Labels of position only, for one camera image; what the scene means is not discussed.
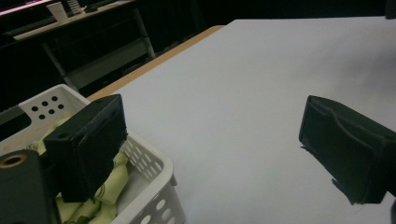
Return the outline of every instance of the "white tabletop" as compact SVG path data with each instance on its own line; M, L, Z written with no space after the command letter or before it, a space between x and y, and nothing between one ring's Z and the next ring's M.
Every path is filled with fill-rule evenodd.
M186 223L390 223L392 195L351 205L298 133L308 95L396 130L396 21L233 21L118 92Z

